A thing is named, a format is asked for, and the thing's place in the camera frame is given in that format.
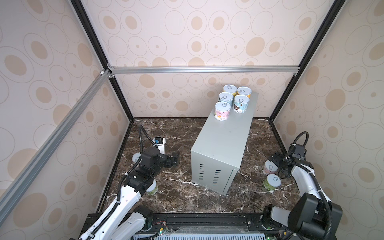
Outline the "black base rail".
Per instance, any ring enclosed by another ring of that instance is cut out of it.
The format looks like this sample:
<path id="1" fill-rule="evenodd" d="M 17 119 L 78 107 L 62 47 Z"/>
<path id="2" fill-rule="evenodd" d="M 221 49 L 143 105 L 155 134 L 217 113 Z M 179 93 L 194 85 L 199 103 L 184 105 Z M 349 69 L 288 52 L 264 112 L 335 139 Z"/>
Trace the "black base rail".
<path id="1" fill-rule="evenodd" d="M 118 224 L 105 223 L 96 233 L 102 215 L 88 215 L 81 240 L 321 240 L 324 217 L 294 217 L 281 223 L 263 213 L 163 213 L 139 208 Z"/>

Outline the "green label can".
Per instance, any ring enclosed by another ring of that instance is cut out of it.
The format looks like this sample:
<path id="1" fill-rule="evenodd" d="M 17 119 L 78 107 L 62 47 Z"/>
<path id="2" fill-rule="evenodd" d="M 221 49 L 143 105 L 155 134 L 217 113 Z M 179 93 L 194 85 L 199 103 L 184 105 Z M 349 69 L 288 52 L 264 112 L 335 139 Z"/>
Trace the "green label can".
<path id="1" fill-rule="evenodd" d="M 281 179 L 275 174 L 269 174 L 263 182 L 264 187 L 268 191 L 274 191 L 279 188 L 282 184 Z"/>
<path id="2" fill-rule="evenodd" d="M 153 180 L 153 184 L 146 190 L 147 195 L 154 195 L 157 193 L 159 187 L 156 180 Z"/>

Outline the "black corner frame post left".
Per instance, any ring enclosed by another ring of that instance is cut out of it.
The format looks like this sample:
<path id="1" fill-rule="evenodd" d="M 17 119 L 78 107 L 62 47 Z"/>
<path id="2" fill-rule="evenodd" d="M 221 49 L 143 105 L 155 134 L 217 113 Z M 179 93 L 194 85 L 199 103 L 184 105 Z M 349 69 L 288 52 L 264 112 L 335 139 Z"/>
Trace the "black corner frame post left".
<path id="1" fill-rule="evenodd" d="M 97 34 L 92 26 L 92 23 L 88 17 L 88 14 L 86 13 L 86 9 L 83 5 L 83 3 L 79 0 L 70 0 L 71 5 L 73 6 L 75 13 L 77 17 L 79 18 L 84 31 L 93 47 L 93 50 L 95 51 L 97 58 L 99 62 L 101 63 L 104 70 L 111 70 L 112 68 L 109 66 L 109 61 L 105 55 L 105 52 L 102 48 L 101 42 L 99 41 L 99 38 L 97 37 Z M 135 118 L 133 117 L 133 114 L 127 104 L 127 101 L 123 95 L 122 89 L 116 79 L 116 77 L 112 76 L 109 77 L 110 83 L 118 97 L 118 100 L 120 104 L 123 107 L 123 110 L 125 114 L 127 115 L 129 121 L 133 121 Z"/>

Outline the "silver aluminium rail left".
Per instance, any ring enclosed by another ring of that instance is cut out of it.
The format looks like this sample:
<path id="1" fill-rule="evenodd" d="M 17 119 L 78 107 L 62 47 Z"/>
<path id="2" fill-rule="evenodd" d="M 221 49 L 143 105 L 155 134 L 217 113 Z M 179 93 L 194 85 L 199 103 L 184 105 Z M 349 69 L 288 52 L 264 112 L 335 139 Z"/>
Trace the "silver aluminium rail left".
<path id="1" fill-rule="evenodd" d="M 8 218 L 16 204 L 20 201 L 21 197 L 36 179 L 55 150 L 59 147 L 60 143 L 66 137 L 80 115 L 84 112 L 85 108 L 88 107 L 97 91 L 109 78 L 111 72 L 111 70 L 105 69 L 103 74 L 99 75 L 93 81 L 87 91 L 68 112 L 59 126 L 53 131 L 44 145 L 36 152 L 31 161 L 10 185 L 4 196 L 1 198 L 1 224 Z"/>

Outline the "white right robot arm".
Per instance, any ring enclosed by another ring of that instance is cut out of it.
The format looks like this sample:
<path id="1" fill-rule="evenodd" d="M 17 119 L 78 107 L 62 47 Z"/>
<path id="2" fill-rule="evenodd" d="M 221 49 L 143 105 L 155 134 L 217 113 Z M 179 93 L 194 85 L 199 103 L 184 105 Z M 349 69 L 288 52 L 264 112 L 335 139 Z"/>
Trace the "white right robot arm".
<path id="1" fill-rule="evenodd" d="M 276 152 L 268 158 L 278 171 L 294 178 L 301 197 L 290 211 L 269 204 L 264 208 L 261 224 L 267 231 L 285 227 L 310 240 L 335 240 L 343 210 L 323 191 L 313 166 L 303 161 L 302 156 L 296 156 L 285 157 Z"/>

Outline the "silver aluminium crossbar back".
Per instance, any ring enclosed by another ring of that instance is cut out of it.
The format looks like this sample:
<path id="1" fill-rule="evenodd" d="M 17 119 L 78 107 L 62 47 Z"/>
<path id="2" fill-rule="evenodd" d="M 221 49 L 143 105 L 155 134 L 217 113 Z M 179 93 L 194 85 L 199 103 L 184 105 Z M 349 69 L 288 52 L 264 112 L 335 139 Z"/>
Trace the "silver aluminium crossbar back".
<path id="1" fill-rule="evenodd" d="M 297 73 L 299 66 L 113 67 L 113 74 Z"/>

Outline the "black corner frame post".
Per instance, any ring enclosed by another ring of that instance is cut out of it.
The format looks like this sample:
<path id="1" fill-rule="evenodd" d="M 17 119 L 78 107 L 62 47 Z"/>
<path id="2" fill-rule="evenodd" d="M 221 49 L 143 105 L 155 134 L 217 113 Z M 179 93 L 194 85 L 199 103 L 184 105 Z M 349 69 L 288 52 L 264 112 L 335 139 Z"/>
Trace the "black corner frame post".
<path id="1" fill-rule="evenodd" d="M 279 112 L 283 108 L 285 102 L 287 101 L 288 97 L 290 96 L 291 92 L 293 91 L 294 87 L 296 86 L 297 82 L 299 81 L 301 75 L 304 73 L 304 70 L 310 63 L 312 57 L 314 56 L 316 50 L 322 43 L 323 39 L 325 38 L 326 34 L 328 33 L 329 29 L 331 28 L 331 25 L 337 18 L 339 12 L 343 8 L 347 1 L 345 0 L 336 0 L 331 5 L 330 10 L 326 14 L 324 20 L 321 22 L 321 25 L 318 29 L 318 31 L 315 34 L 314 39 L 312 40 L 311 44 L 309 45 L 309 48 L 307 49 L 306 53 L 304 54 L 303 59 L 301 60 L 299 64 L 299 70 L 296 74 L 293 75 L 291 78 L 288 86 L 286 87 L 285 91 L 283 92 L 283 95 L 278 101 L 277 106 L 275 107 L 274 111 L 272 112 L 269 122 L 272 123 L 278 116 Z"/>
<path id="2" fill-rule="evenodd" d="M 93 50 L 95 51 L 97 58 L 99 62 L 101 63 L 104 70 L 111 70 L 112 68 L 109 66 L 109 61 L 105 55 L 105 52 L 102 48 L 101 42 L 99 41 L 99 38 L 97 37 L 97 34 L 92 26 L 92 23 L 88 17 L 88 14 L 86 13 L 86 9 L 83 5 L 83 3 L 79 0 L 70 0 L 71 5 L 73 6 L 75 13 L 77 17 L 79 18 L 84 31 L 93 47 Z M 120 104 L 123 107 L 123 110 L 125 114 L 127 115 L 129 121 L 133 121 L 135 118 L 133 117 L 133 114 L 127 104 L 127 101 L 123 95 L 122 89 L 116 79 L 116 77 L 112 76 L 109 77 L 110 83 L 118 97 L 118 100 Z"/>

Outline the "yellow orange label can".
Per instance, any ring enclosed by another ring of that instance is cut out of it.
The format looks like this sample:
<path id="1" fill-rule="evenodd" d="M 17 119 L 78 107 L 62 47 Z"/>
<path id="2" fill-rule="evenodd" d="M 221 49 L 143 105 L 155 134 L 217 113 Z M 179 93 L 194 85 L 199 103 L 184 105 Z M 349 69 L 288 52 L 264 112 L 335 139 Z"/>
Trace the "yellow orange label can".
<path id="1" fill-rule="evenodd" d="M 237 95 L 244 95 L 244 96 L 250 98 L 251 94 L 252 94 L 252 90 L 248 87 L 239 87 L 237 89 Z"/>

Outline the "light blue label can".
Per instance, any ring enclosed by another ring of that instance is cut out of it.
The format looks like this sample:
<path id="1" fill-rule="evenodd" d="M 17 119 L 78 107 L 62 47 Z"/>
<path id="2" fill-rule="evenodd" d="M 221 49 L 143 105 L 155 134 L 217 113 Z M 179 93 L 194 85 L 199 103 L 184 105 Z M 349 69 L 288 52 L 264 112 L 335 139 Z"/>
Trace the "light blue label can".
<path id="1" fill-rule="evenodd" d="M 234 95 L 228 92 L 222 92 L 219 94 L 219 102 L 226 102 L 229 105 L 233 105 Z"/>

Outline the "orange fruit label can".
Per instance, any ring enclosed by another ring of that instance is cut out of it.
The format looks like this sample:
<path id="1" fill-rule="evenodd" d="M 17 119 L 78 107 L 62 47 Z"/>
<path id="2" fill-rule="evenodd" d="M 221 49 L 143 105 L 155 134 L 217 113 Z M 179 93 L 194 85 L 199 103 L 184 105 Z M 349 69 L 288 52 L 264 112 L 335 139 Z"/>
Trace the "orange fruit label can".
<path id="1" fill-rule="evenodd" d="M 136 162 L 139 160 L 140 156 L 141 156 L 140 153 L 135 153 L 135 154 L 132 156 L 132 161 L 133 161 L 134 163 L 136 163 Z"/>

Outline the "black corner frame post right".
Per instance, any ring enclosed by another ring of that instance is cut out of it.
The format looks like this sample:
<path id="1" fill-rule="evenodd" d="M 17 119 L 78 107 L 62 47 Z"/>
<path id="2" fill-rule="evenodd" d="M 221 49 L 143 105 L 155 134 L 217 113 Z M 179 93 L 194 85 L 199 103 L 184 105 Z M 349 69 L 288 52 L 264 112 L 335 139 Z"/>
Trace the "black corner frame post right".
<path id="1" fill-rule="evenodd" d="M 336 0 L 331 5 L 330 10 L 326 14 L 324 20 L 321 22 L 321 25 L 318 29 L 318 31 L 315 34 L 314 39 L 312 40 L 311 44 L 309 45 L 309 48 L 307 49 L 306 53 L 304 54 L 303 59 L 301 60 L 299 64 L 299 70 L 296 74 L 293 75 L 291 78 L 288 86 L 286 87 L 285 91 L 283 92 L 283 95 L 278 101 L 277 106 L 275 107 L 274 111 L 272 112 L 269 122 L 272 123 L 278 116 L 279 112 L 283 108 L 285 102 L 287 101 L 288 97 L 290 96 L 291 92 L 293 91 L 294 87 L 296 86 L 297 82 L 299 81 L 301 75 L 304 73 L 304 70 L 310 63 L 312 57 L 314 56 L 316 50 L 322 43 L 323 39 L 325 38 L 326 34 L 328 33 L 329 29 L 331 28 L 331 25 L 337 18 L 339 12 L 343 8 L 347 1 L 345 0 Z"/>

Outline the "teal label can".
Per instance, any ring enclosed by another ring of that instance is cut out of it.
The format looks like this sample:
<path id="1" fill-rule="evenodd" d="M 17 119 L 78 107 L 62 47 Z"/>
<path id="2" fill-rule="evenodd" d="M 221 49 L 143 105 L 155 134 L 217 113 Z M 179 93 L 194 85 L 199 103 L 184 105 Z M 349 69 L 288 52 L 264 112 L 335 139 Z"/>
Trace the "teal label can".
<path id="1" fill-rule="evenodd" d="M 250 102 L 250 98 L 245 95 L 237 95 L 234 98 L 233 108 L 236 113 L 245 113 Z"/>

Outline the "grey metal cabinet box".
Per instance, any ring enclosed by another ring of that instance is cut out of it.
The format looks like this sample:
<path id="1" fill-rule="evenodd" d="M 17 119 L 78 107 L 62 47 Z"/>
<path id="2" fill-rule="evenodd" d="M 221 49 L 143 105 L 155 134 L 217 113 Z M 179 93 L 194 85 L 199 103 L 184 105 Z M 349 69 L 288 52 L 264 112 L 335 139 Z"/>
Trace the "grey metal cabinet box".
<path id="1" fill-rule="evenodd" d="M 219 121 L 212 108 L 191 149 L 192 182 L 226 195 L 240 169 L 259 94 L 252 92 L 245 113 L 231 110 Z"/>

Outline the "pink flower label can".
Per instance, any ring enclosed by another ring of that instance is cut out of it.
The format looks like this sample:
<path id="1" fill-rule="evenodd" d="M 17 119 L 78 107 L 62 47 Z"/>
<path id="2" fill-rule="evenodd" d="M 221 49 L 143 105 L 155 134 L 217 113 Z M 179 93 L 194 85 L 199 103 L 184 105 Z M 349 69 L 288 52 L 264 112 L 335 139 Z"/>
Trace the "pink flower label can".
<path id="1" fill-rule="evenodd" d="M 262 167 L 262 171 L 265 175 L 274 174 L 277 170 L 278 166 L 269 160 L 267 160 Z"/>

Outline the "green label can left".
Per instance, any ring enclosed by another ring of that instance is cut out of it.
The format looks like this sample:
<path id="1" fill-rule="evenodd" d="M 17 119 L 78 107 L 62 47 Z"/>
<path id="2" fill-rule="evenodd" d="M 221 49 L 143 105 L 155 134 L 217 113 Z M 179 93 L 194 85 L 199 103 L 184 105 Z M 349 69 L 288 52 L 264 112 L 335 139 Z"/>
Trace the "green label can left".
<path id="1" fill-rule="evenodd" d="M 153 180 L 153 184 L 146 190 L 147 195 L 154 195 L 157 193 L 159 187 L 156 180 Z"/>

